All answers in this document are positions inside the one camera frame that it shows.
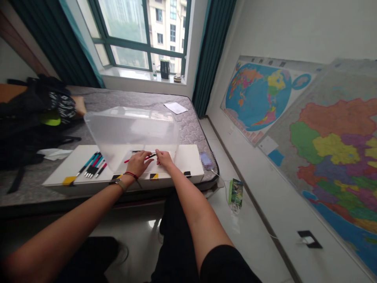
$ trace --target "white tile floor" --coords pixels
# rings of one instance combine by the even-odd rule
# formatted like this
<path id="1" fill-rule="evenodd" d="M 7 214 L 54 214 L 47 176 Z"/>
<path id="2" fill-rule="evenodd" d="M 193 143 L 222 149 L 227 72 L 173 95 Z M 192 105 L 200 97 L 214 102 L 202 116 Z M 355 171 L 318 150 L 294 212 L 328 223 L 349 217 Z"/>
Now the white tile floor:
<path id="1" fill-rule="evenodd" d="M 208 120 L 201 120 L 212 151 L 220 167 L 226 188 L 232 178 L 238 178 L 224 149 Z M 258 216 L 249 196 L 243 194 L 243 205 L 237 216 L 227 204 L 225 188 L 219 189 L 210 199 L 221 224 L 246 262 L 264 283 L 291 283 L 293 280 L 274 243 Z M 112 265 L 106 272 L 109 282 L 145 282 L 154 271 L 161 247 L 158 223 L 163 214 L 163 204 L 115 209 L 110 211 L 93 231 L 92 236 L 113 236 L 130 249 L 129 258 L 121 265 Z M 58 216 L 22 219 L 3 223 L 0 227 L 0 257 L 17 249 L 38 231 L 56 220 Z"/>

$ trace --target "leg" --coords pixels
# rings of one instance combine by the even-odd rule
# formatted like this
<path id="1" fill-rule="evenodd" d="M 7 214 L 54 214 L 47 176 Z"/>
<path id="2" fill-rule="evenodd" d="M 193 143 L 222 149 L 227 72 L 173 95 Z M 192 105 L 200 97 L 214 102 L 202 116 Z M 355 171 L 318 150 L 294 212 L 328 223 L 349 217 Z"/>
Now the leg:
<path id="1" fill-rule="evenodd" d="M 89 237 L 63 268 L 56 282 L 107 282 L 103 275 L 118 255 L 113 237 Z"/>
<path id="2" fill-rule="evenodd" d="M 160 224 L 164 243 L 152 282 L 199 282 L 194 244 L 177 193 L 167 198 Z"/>

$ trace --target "hand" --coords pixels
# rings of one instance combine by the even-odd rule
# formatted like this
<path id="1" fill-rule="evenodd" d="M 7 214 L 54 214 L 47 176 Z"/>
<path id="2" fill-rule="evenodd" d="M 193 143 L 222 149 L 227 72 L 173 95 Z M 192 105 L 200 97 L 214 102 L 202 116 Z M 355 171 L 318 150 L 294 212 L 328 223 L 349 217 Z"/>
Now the hand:
<path id="1" fill-rule="evenodd" d="M 145 158 L 151 154 L 150 151 L 139 151 L 135 153 L 128 162 L 126 172 L 134 173 L 137 177 L 140 177 L 148 168 L 149 164 L 154 160 L 148 159 L 147 162 L 144 163 Z"/>
<path id="2" fill-rule="evenodd" d="M 173 160 L 167 151 L 159 151 L 156 149 L 157 154 L 157 165 L 162 164 L 166 169 L 174 166 Z"/>

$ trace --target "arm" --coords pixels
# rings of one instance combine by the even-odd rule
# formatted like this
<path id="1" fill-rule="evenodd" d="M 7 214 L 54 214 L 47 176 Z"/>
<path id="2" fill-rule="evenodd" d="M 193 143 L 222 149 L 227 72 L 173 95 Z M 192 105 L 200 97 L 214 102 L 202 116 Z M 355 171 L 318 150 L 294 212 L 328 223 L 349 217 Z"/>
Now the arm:
<path id="1" fill-rule="evenodd" d="M 133 155 L 127 171 L 140 176 L 152 162 L 144 163 L 151 152 Z M 130 186 L 135 179 L 123 175 L 121 180 Z M 51 282 L 74 255 L 102 217 L 123 194 L 122 188 L 110 185 L 44 228 L 4 260 L 3 269 L 10 281 Z"/>
<path id="2" fill-rule="evenodd" d="M 173 164 L 168 152 L 156 149 L 157 163 L 171 175 L 194 242 L 196 264 L 200 268 L 207 254 L 219 245 L 233 246 L 212 206 L 203 194 Z"/>

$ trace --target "glass pane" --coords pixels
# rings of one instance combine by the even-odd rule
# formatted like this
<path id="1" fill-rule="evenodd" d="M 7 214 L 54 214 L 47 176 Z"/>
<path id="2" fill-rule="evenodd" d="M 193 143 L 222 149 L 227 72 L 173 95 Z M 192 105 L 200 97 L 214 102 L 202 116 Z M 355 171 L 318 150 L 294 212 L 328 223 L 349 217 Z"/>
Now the glass pane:
<path id="1" fill-rule="evenodd" d="M 97 53 L 101 60 L 102 66 L 110 65 L 110 61 L 107 57 L 105 46 L 103 44 L 95 44 L 95 48 L 97 49 Z"/>
<path id="2" fill-rule="evenodd" d="M 183 53 L 182 40 L 185 38 L 186 32 L 183 25 L 184 18 L 186 18 L 184 5 L 187 5 L 187 2 L 165 0 L 159 3 L 149 0 L 146 3 L 151 46 L 168 51 L 170 51 L 170 46 L 174 46 L 176 52 Z"/>
<path id="3" fill-rule="evenodd" d="M 146 43 L 142 0 L 99 0 L 110 36 Z"/>
<path id="4" fill-rule="evenodd" d="M 149 69 L 148 54 L 145 51 L 133 50 L 111 45 L 115 63 L 129 67 Z"/>
<path id="5" fill-rule="evenodd" d="M 97 26 L 95 25 L 92 10 L 89 7 L 87 0 L 77 0 L 77 3 L 80 6 L 81 13 L 84 17 L 88 30 L 90 32 L 91 37 L 93 38 L 101 38 L 99 35 Z"/>
<path id="6" fill-rule="evenodd" d="M 176 57 L 169 57 L 164 56 L 161 54 L 151 53 L 152 63 L 156 64 L 157 71 L 160 70 L 161 67 L 161 60 L 170 61 L 170 73 L 172 74 L 180 74 L 181 73 L 181 66 L 182 66 L 182 59 Z"/>

